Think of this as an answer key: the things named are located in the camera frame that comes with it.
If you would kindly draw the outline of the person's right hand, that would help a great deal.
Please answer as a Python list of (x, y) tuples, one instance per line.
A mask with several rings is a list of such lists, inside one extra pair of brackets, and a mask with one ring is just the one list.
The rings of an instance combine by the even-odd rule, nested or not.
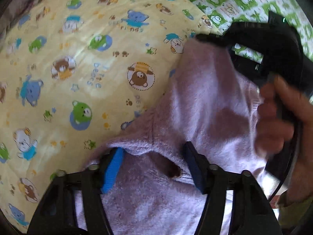
[(277, 154), (284, 143), (293, 137), (294, 126), (276, 115), (276, 96), (302, 121), (300, 152), (285, 200), (287, 205), (304, 201), (312, 196), (312, 104), (279, 75), (275, 76), (272, 83), (265, 84), (260, 94), (264, 102), (258, 107), (259, 121), (255, 138), (257, 153), (267, 156)]

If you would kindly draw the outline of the right forearm sleeve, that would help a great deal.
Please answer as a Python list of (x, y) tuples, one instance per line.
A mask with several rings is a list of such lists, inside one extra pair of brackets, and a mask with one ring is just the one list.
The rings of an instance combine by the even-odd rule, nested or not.
[(295, 228), (312, 203), (312, 180), (290, 183), (278, 201), (279, 224), (283, 229)]

